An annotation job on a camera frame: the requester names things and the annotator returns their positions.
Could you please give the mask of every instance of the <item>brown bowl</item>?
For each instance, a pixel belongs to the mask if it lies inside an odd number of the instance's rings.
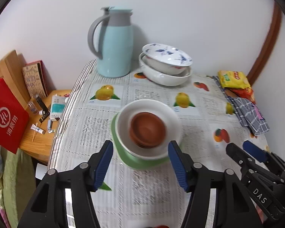
[[[166,127],[158,116],[149,112],[140,112],[133,117],[129,132],[136,145],[152,148],[163,142]]]

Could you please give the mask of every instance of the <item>yellow snack bag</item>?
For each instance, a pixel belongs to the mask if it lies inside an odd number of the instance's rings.
[[[243,72],[220,70],[218,72],[218,77],[223,88],[251,88]]]

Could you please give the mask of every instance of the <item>white wall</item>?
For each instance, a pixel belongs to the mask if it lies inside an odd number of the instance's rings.
[[[270,126],[270,149],[285,160],[285,16],[274,50],[253,85],[256,102]]]
[[[0,58],[16,49],[27,62],[42,59],[52,86],[72,88],[94,58],[90,24],[108,5],[133,8],[134,59],[144,44],[162,42],[192,56],[198,73],[247,74],[266,37],[273,0],[12,0],[0,16]]]

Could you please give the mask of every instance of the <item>blue gripper pad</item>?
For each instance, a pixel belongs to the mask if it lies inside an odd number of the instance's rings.
[[[98,163],[98,166],[96,167],[95,181],[94,181],[95,189],[98,189],[102,185],[105,175],[107,173],[109,164],[111,162],[112,156],[113,156],[113,143],[111,141],[108,141],[107,148],[104,151]]]
[[[178,180],[179,185],[187,192],[189,189],[189,185],[187,183],[187,171],[185,166],[181,160],[182,152],[178,147],[176,141],[169,142],[168,145],[168,155],[173,166],[176,178]]]
[[[243,149],[248,152],[252,157],[254,157],[257,161],[261,163],[265,163],[267,161],[266,152],[262,149],[258,148],[255,144],[250,141],[244,141]]]

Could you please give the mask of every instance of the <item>wooden desk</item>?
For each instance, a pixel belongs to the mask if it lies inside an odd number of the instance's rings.
[[[53,95],[58,94],[59,96],[63,96],[70,92],[71,90],[54,90],[49,94],[49,96],[43,99],[43,102],[47,107],[49,107],[49,105],[52,103]],[[48,133],[47,131],[49,116],[45,121],[43,121],[43,123],[40,124],[39,119],[41,118],[41,116],[39,114],[33,115],[33,113],[30,111],[29,108],[27,108],[27,111],[30,114],[30,119],[22,136],[19,148],[25,151],[31,157],[47,164],[49,161],[49,155],[52,148],[52,141],[55,134],[54,132]],[[34,141],[32,142],[34,130],[31,129],[31,125],[36,124],[36,122],[38,123],[37,126],[42,128],[46,133],[43,135],[36,132]],[[53,122],[52,129],[56,129],[57,125],[58,121]]]

